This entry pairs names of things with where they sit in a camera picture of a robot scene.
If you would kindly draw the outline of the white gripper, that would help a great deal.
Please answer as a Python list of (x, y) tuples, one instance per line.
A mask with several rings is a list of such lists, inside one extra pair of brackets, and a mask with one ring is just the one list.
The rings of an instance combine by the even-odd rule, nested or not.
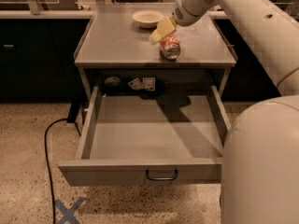
[(176, 0), (172, 7), (172, 16), (161, 19), (157, 28), (149, 36), (149, 42), (154, 45), (177, 30), (177, 24), (190, 26), (199, 21), (206, 12), (216, 6), (215, 0)]

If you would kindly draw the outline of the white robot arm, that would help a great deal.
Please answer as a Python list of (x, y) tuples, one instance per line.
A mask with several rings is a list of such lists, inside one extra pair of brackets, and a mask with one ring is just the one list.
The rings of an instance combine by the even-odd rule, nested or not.
[(176, 0), (150, 36), (219, 6), (259, 61), (254, 105), (233, 122), (221, 165), (221, 224), (299, 224), (299, 24), (269, 0)]

